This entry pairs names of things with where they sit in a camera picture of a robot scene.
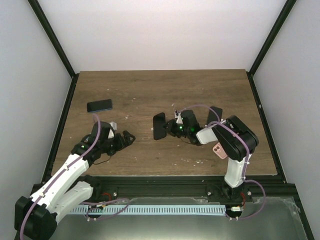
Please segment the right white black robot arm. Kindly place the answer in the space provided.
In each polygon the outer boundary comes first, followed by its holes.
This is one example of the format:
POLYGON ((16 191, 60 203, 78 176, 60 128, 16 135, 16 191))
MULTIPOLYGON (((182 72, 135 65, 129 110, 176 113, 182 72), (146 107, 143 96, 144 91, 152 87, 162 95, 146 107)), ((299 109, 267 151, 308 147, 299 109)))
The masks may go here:
POLYGON ((195 146, 216 142, 212 150, 222 159, 228 158, 224 183, 219 190, 229 202, 241 195, 246 182, 247 166, 259 140, 237 116, 232 115, 222 121, 217 116, 205 127, 201 127, 193 113, 183 116, 179 112, 174 119, 166 120, 162 112, 153 117, 153 128, 155 140, 170 135, 188 139, 189 143, 195 146))

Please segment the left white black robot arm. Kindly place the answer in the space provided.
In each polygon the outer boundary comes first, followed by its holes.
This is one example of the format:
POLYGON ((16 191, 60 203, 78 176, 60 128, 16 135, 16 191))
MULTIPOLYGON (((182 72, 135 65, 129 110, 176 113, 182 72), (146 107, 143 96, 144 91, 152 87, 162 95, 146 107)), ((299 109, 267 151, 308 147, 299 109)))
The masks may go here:
POLYGON ((58 223, 80 204, 102 209, 115 203, 105 199, 101 182, 83 175, 106 154, 112 157, 129 147, 135 136, 128 131, 116 131, 115 122, 97 121, 91 133, 85 135, 70 152, 60 169, 30 197, 20 197, 15 203, 14 228, 19 238, 48 240, 58 223))

